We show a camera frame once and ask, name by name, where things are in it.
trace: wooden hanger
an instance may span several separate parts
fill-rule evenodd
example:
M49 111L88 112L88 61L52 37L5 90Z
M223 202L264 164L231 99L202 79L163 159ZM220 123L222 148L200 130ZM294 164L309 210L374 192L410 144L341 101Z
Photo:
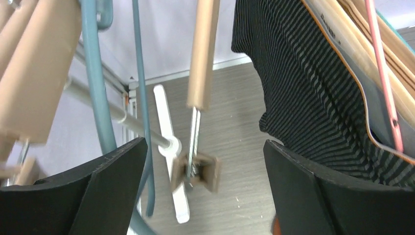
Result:
M26 10L0 82L0 135L44 144L81 34L81 9L78 0L23 0L17 11Z
M368 21L368 14L365 9L364 0L345 0L348 5L354 5L355 9L363 16L365 21ZM409 69L412 74L415 74L415 54L408 49L402 40L389 28L389 26L377 16L379 22L379 30L382 41L395 53L401 62Z
M341 56L341 53L336 49L336 46L332 43L332 41L329 39L329 35L328 35L328 33L326 33L326 31L324 30L324 28L323 28L323 26L322 26L322 24L320 23L320 21L317 19L317 17L321 17L320 15L317 15L316 13L314 13L314 11L313 10L311 10L310 9L310 0L308 0L308 2L305 2L305 0L301 0L301 2L304 4L304 6L307 8L307 10L308 10L308 12L310 12L310 14L311 14L311 16L314 18L314 20L315 20L315 22L316 22L316 24L319 26L319 28L320 28L320 30L321 30L321 32L323 33L323 35L325 36L325 38L328 40L328 42L330 43L330 45L331 45L331 47L336 51L336 53L338 54L338 56L339 56L339 58L341 59L341 61L344 63L344 65L346 66L346 68L347 68L347 70L349 70L349 72L350 72L350 74L352 75L352 77L353 77L353 79L356 81L356 83L358 84L358 86L359 86L359 89L360 89L360 91L361 91L361 93L362 93L362 95L364 96L364 91L363 91L363 88L362 88L362 86L360 85L360 83L359 83L359 79L356 77L356 75L353 73L353 70L350 68L350 66L348 65L348 63L345 61L345 59L344 59L344 57L342 57ZM329 22L329 23L331 23L331 25L327 25L327 23L326 23L326 26L327 26L327 28L330 28L330 27L333 27L334 26L334 24L332 23L332 22ZM363 102L365 103L365 106L367 107L367 102L366 102L366 100L365 100L365 97L364 97L364 99L363 99ZM373 135L371 134L371 132L370 132L370 128L369 128L369 123L368 122L366 122L366 131L367 131L367 134L368 134L368 136L369 136L369 138L370 138L370 140L373 142L373 144L375 145L375 146L377 146L378 148L381 148L381 149L383 149L384 151L387 151L387 152L391 152L391 153L393 153L395 156L397 156L397 157L399 157L399 158L401 158L401 159L403 159L404 161L406 161L406 162L408 162L408 163L410 163L410 164L413 164L413 165L415 165L415 160L413 159L413 158L411 158L411 157L409 157L408 155L406 155L406 154L403 154L403 153L401 153L401 152L397 152L397 151L395 151L395 150L392 150L392 149L390 149L390 148L385 148L385 146L384 145L381 145L377 140L375 140L374 139L374 137L373 137Z
M403 142L396 112L395 101L393 98L391 83L388 76L388 65L386 64L385 53L382 47L382 38L380 37L379 25L377 22L377 13L373 0L365 0L366 10L369 15L370 34L373 41L373 49L376 55L376 63L379 69L379 75L382 81L383 96L388 110L389 122L392 129L395 149L403 153Z
M11 14L3 29L0 30L0 79L3 77L37 3L38 0L22 0L20 7Z
M13 12L14 8L8 3L8 1L0 1L0 31L6 25Z
M360 66L363 72L372 79L376 85L382 88L379 70L376 65L376 57L373 46L360 32L354 22L335 0L319 1L310 0L316 10L323 13L324 21L328 24L336 38L340 40L340 46L349 53ZM415 126L415 100L399 81L396 75L388 69L391 81L393 97L397 110L412 126Z
M343 9L346 11L346 13L353 19L356 26L360 29L360 31L366 36L366 38L372 43L372 39L370 36L370 28L369 23L365 19L365 17L362 16L360 11L356 8L356 6L353 4L351 0L338 0L338 2L341 4ZM391 68L393 73L396 75L396 77L399 79L399 81L402 82L403 86L406 88L406 90L411 94L412 97L415 97L415 75L412 73L412 71L400 60L400 58L393 52L393 50L389 47L388 44L385 43L384 38L390 38L390 36L386 36L387 34L384 31L381 32L382 37L382 45L383 49L385 51L385 58L388 66ZM414 64L415 68L415 56L414 60L411 61L412 64Z

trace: wooden clip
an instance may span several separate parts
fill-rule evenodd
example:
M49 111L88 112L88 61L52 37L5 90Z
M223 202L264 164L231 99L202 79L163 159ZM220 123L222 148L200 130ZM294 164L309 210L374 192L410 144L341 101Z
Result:
M193 157L193 164L197 167L199 173L190 179L190 183L192 185L203 185L210 192L217 193L219 189L222 162L218 158L198 152L197 155ZM171 175L172 191L176 190L183 182L187 165L187 153L174 159Z
M45 176L36 158L27 158L22 166L0 169L0 179L15 179L15 185L32 185Z

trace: white rod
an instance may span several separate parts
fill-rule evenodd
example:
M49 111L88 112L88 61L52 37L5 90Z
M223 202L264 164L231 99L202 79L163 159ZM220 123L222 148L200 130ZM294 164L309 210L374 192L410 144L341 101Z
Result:
M159 115L160 131L163 136L174 136L173 125L171 123L170 111L167 102L166 92L162 85L156 85L153 89L154 97L156 98L157 114ZM159 148L160 153L166 157L167 170L171 181L173 174L173 161L177 157L177 152L163 151ZM183 224L190 219L189 203L187 202L187 195L184 189L183 182L172 193L173 204L176 211L176 219L179 224Z
M69 77L67 83L65 84L64 90L65 92L73 95L82 103L92 106L88 87L79 81L76 81L76 79ZM119 124L124 125L138 135L144 136L143 124L137 118L110 102L109 106L111 118L113 120L117 120ZM151 131L151 137L153 144L161 146L162 148L168 148L170 146L170 141L161 136L159 133Z

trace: clothes hanger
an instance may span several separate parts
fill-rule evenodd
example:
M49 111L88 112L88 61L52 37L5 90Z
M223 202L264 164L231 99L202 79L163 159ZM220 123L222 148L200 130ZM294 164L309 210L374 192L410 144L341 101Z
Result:
M9 181L31 184L43 171L35 158L26 159L27 148L47 141L81 33L81 18L78 3L72 0L22 0L16 8L0 32L2 42L12 45L0 46L6 64L0 81L0 160L4 164L14 143L24 142L18 162L22 166L15 167L17 176L9 175Z
M7 21L9 20L10 16L13 14L15 8L9 4L8 1L2 0L0 1L0 31L6 25Z
M38 0L22 0L19 8L13 12L3 29L0 30L0 79L12 58L37 3Z
M366 10L369 17L370 32L372 35L373 48L376 55L377 67L379 69L380 78L382 80L383 93L385 96L386 106L388 108L389 119L392 127L393 139L395 141L395 149L403 152L403 143L401 130L396 113L395 102L393 99L391 83L388 76L385 54L382 47L382 39L380 38L379 26L376 18L375 4L373 0L365 0Z
M353 70L351 69L351 67L349 66L349 64L345 61L345 59L344 59L344 57L341 55L341 53L338 51L338 50L336 50L336 47L335 47L335 45L333 45L333 42L332 42L332 40L330 40L329 39L329 37L328 37L328 34L326 33L326 31L325 30L323 30L323 26L322 26L322 24L320 24L320 21L317 19L318 17L320 17L321 18L321 9L320 10L317 10L317 8L316 8L316 6L315 6L315 1L313 1L313 0L308 0L308 1L306 1L306 0L301 0L302 1L302 3L305 5L305 7L308 9L308 11L310 12L310 14L312 15L312 17L315 19L315 21L316 21L316 23L317 23L317 25L320 27L320 29L322 30L322 32L323 32L323 34L324 34L324 36L327 38L327 40L329 41L329 43L331 44L331 46L333 47L333 49L337 52L337 54L339 55L339 57L340 57L340 59L343 61L343 63L344 63L344 65L347 67L347 69L350 71L350 74L352 75L352 77L353 77L353 79L356 81L356 83L358 84L358 86L359 86L359 89L361 90L361 93L362 93L362 95L364 96L364 99L363 99L363 101L364 101L364 103L365 103L365 107L366 107L366 115L367 115L367 117L368 117L368 106L367 106L367 100L366 100L366 97L365 97L365 92L364 92L364 90L363 90L363 88L362 88L362 85L361 85L361 83L360 83L360 81L359 81L359 79L356 77L356 75L355 75L355 73L353 72ZM329 32L331 32L330 34L332 35L332 32L333 32L333 28L335 28L336 27L336 25L333 23L333 22L329 22L328 21L328 19L326 19L325 21L324 21L325 23L325 25L327 26L327 28L332 28L331 30L329 30ZM356 62L356 64L357 65L360 65L360 61L357 61L355 58L351 58L353 61L355 61ZM370 132L370 127L369 127L369 119L367 118L367 121L366 121L366 127L367 127L367 134L368 134L368 136L369 136L369 138L370 138L370 140L373 142L373 144L375 145L375 146L377 146L378 148L381 148L381 149L383 149L383 150L385 150L385 151L388 151L388 152L391 152L391 153L393 153L395 156L397 156L397 157L399 157L399 158L401 158L402 160L404 160L404 161L406 161L406 162L408 162L408 163L410 163L410 164L412 164L412 165L415 165L415 160L413 159L413 158L411 158L411 157L409 157L409 156L407 156L407 155L405 155L405 154L403 154L403 153L401 153L401 152L398 152L398 151L396 151L395 149L393 149L393 148L389 148L389 147L387 147L387 146L384 146L384 145L382 145L382 144L380 144L377 140L375 140L374 139L374 137L373 137L373 135L371 134L371 132Z
M365 9L365 3L363 0L347 0L349 5L353 3L360 14L368 21L368 14ZM408 49L405 43L389 28L381 17L377 17L379 22L379 30L381 33L382 41L398 56L402 63L415 74L415 54L412 50Z
M98 5L96 1L90 0L81 0L80 3L82 12L82 36L86 53L85 58L92 109L101 150L103 154L107 154L116 149L116 141L102 74L101 54L98 40L99 27L96 18ZM132 211L130 227L133 228L136 233L155 234L137 211L138 200L139 193L137 194L135 207Z
M137 71L138 71L138 83L139 83L139 94L141 104L141 117L145 129L145 141L147 142L147 157L146 164L144 166L143 176L141 177L140 186L138 188L138 196L140 197L144 190L144 185L147 182L148 199L147 199L147 210L146 215L148 217L153 216L154 204L156 200L156 188L154 183L154 170L153 170L153 149L151 145L151 129L150 129L150 118L148 115L148 104L147 104L147 89L145 85L145 74L144 74L144 60L142 55L141 45L141 29L140 29L140 16L139 16L139 2L132 0L133 4L133 18L134 18L134 38L136 44L136 59L137 59Z
M354 4L348 0L338 0L338 2L342 5L343 9L347 12L347 14L353 19L356 26L360 29L360 31L366 36L366 38L372 42L372 38L370 35L370 28L369 23L367 20L360 14ZM399 81L402 82L406 90L415 97L415 75L412 73L410 69L400 60L400 58L391 50L391 48L385 43L382 42L383 49L385 51L385 58L387 65Z
M323 4L317 0L311 0L310 2L316 10L319 10L324 15L326 24L335 32L335 36L341 37L345 42L341 46L344 47L346 52L361 66L361 69L381 88L382 83L373 46L362 35L337 1L326 1L328 4ZM354 50L348 49L347 45L350 45ZM415 124L415 112L413 110L415 108L414 98L408 93L390 69L388 69L388 75L391 78L392 91L398 110L411 125Z
M197 3L187 92L187 107L192 109L189 152L173 162L172 191L181 182L185 182L188 190L200 184L211 192L218 191L222 163L218 158L200 153L197 149L201 112L210 108L219 5L220 0L199 0Z
M313 5L309 4L309 8L313 15L318 15ZM356 78L356 83L360 83L363 89L362 95L367 104L367 126L373 131L380 139L380 146L393 147L393 136L391 126L389 125L388 111L382 90L377 87L373 82L357 65L356 61L351 59L348 53L333 39L330 34L330 30L325 26L323 20L320 17L316 17L319 23L322 25L323 31L328 35L329 40L334 45L333 49L339 51L343 56L345 62L350 66ZM415 141L415 129L409 125L409 123L398 113L399 125L401 127L403 144L405 146L404 153L408 156L415 156L415 148L413 142Z

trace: wood laminate floor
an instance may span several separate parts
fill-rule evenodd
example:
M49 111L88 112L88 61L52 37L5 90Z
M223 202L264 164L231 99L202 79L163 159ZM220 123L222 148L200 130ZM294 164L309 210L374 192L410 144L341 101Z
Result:
M409 46L412 47L412 49L415 49L415 27L399 29L398 33L409 44Z
M185 106L187 81L185 77L162 83L175 136L182 141L184 150L188 148L191 120L191 110ZM147 94L151 127L159 131L153 87L148 86ZM188 195L190 221L178 224L165 158L153 147L156 207L154 216L146 221L158 234L270 234L275 208L262 152L269 136L258 127L264 110L261 82L252 64L214 72L211 109L201 118L199 150L223 161L219 193L195 188ZM146 201L145 191L143 211Z

